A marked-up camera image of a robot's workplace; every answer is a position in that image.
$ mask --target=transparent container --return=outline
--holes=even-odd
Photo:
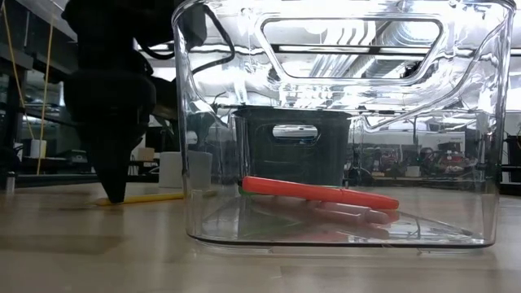
[[[514,11],[499,0],[182,4],[187,233],[221,245],[493,244]],[[190,169],[197,152],[211,168]],[[193,184],[209,173],[210,187]]]

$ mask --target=red marker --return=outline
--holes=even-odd
[[[243,179],[243,189],[261,195],[289,196],[330,203],[352,204],[373,209],[396,210],[400,204],[397,199],[364,191],[312,186],[250,176]]]

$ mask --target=table surface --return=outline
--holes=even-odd
[[[128,185],[128,195],[164,193]],[[98,208],[99,184],[0,196],[0,291],[520,292],[521,198],[502,198],[497,243],[472,251],[227,250],[186,236],[183,202]]]

